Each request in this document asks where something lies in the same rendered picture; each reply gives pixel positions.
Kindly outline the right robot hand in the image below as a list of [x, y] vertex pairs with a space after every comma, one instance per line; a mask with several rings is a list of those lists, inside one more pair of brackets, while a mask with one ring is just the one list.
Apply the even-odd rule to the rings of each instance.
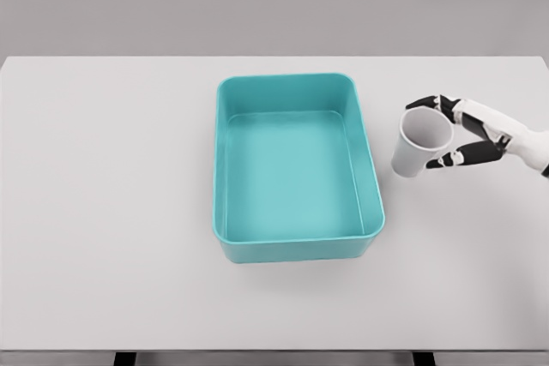
[[511, 154], [541, 176], [549, 178], [549, 130], [531, 130], [514, 118], [471, 99], [454, 99], [439, 94], [406, 105], [408, 110], [418, 107], [438, 111], [452, 124], [460, 125], [480, 138], [428, 161], [426, 169], [486, 164]]

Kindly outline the white paper cup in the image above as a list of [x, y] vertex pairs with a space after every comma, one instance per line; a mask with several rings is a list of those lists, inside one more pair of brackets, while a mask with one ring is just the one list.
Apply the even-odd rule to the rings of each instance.
[[453, 138], [453, 123], [442, 112], [424, 106], [404, 111], [391, 160], [393, 171], [416, 177], [428, 161], [447, 151]]

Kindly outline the teal plastic basket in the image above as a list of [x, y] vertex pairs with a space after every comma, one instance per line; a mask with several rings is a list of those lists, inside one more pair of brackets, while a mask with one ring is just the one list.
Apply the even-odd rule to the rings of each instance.
[[384, 223], [351, 77], [241, 75], [219, 84], [212, 229], [229, 261], [356, 258]]

